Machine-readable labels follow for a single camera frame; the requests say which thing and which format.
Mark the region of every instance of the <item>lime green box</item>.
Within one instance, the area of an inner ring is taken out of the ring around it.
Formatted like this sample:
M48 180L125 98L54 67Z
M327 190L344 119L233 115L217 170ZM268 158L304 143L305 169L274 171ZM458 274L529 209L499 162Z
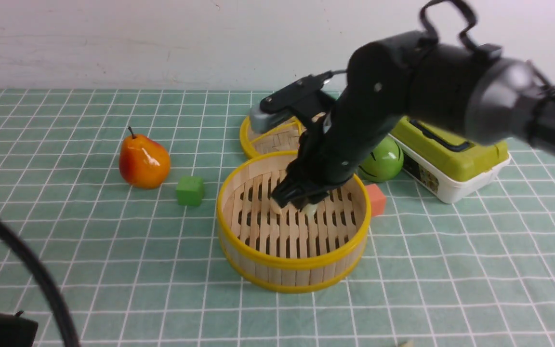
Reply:
M408 117L390 135L405 153L403 170L446 203L489 184L511 161L506 141L484 147Z

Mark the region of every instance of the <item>black cable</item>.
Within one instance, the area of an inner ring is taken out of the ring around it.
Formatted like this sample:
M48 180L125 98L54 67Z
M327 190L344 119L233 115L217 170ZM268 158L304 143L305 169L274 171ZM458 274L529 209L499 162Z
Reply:
M24 263L40 286L46 301L48 301L59 327L65 347L80 347L79 335L74 326L70 309L59 293L55 281L48 270L42 265L33 251L19 239L11 229L0 221L0 240L3 241L14 254Z

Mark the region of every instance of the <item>green grid tablecloth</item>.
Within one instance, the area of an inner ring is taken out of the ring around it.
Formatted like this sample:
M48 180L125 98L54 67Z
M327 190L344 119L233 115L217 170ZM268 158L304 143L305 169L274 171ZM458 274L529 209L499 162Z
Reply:
M62 286L86 347L555 346L555 159L514 162L454 205L400 174L348 277L315 294L242 281L214 232L220 182L245 160L238 129L264 92L0 90L0 216ZM172 153L160 189L117 169L126 127ZM200 207L176 204L202 176ZM60 345L35 283L0 243L0 312Z

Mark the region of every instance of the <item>black strap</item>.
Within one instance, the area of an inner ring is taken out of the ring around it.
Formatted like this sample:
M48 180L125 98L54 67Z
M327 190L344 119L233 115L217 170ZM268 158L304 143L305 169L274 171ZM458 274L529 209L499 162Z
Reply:
M421 24L428 33L428 40L430 40L431 43L436 44L438 43L439 37L438 31L436 31L436 28L427 19L425 11L427 10L427 7L438 5L441 2L446 1L451 2L455 7L457 7L464 16L464 19L468 22L468 26L460 31L460 41L470 51L474 52L478 50L478 45L475 44L475 42L473 42L470 37L468 37L468 31L476 26L476 14L474 13L474 11L472 11L471 7L468 6L468 4L466 4L463 0L431 0L425 6L423 6L419 13L419 19L421 20Z
M549 82L549 80L534 66L531 61L528 61L527 64L532 68L539 81L541 81L541 93L543 94L543 97L535 105L532 111L533 119L530 123L530 133L528 134L528 144L531 147L534 147L533 141L535 138L542 136L542 132L540 132L540 129L542 128L539 125L539 119L542 116L543 110L548 103L555 103L555 86Z

